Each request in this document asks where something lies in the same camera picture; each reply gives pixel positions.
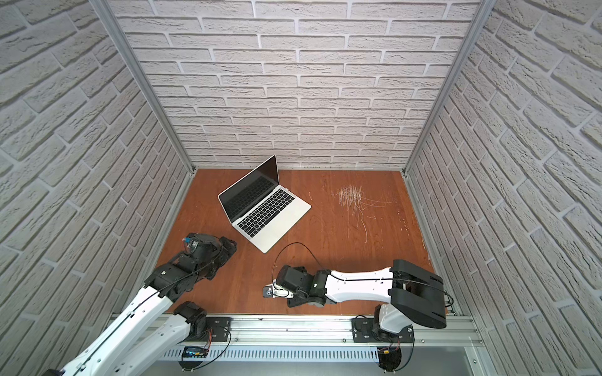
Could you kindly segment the silver laptop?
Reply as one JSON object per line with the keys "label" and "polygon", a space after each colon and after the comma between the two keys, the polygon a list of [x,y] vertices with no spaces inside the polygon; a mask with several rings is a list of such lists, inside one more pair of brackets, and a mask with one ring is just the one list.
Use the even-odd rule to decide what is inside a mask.
{"label": "silver laptop", "polygon": [[221,192],[218,200],[233,228],[264,254],[311,209],[281,185],[274,155]]}

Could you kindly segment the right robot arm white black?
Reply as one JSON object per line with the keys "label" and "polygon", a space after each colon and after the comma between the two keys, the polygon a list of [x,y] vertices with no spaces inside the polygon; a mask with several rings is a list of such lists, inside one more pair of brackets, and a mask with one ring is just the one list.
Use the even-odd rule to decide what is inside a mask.
{"label": "right robot arm white black", "polygon": [[287,306],[324,307],[349,301],[379,302],[374,320],[377,335],[399,335],[418,324],[445,329],[446,306],[441,277],[405,260],[372,272],[343,273],[322,269],[309,274],[302,266],[283,266],[277,277],[263,287],[265,298],[287,300]]}

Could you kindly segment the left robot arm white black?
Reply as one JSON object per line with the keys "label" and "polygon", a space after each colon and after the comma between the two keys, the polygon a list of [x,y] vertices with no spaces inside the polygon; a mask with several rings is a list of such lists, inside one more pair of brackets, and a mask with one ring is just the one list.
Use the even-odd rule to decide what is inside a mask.
{"label": "left robot arm white black", "polygon": [[212,280],[237,251],[226,237],[189,233],[184,249],[158,266],[132,302],[85,350],[46,375],[139,375],[172,346],[187,339],[211,341],[206,311],[193,302],[180,304],[152,334],[144,332],[201,280]]}

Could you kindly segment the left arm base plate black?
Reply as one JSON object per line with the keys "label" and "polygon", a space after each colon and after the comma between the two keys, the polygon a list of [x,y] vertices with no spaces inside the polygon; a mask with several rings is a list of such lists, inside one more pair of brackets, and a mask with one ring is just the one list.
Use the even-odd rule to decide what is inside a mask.
{"label": "left arm base plate black", "polygon": [[232,318],[228,316],[204,316],[191,324],[185,342],[227,342]]}

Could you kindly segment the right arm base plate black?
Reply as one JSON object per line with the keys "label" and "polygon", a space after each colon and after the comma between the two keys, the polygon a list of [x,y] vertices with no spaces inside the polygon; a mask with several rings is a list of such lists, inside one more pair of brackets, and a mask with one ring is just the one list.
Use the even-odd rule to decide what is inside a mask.
{"label": "right arm base plate black", "polygon": [[404,327],[400,333],[392,334],[381,329],[373,317],[363,315],[351,319],[354,343],[411,344],[415,340],[413,326]]}

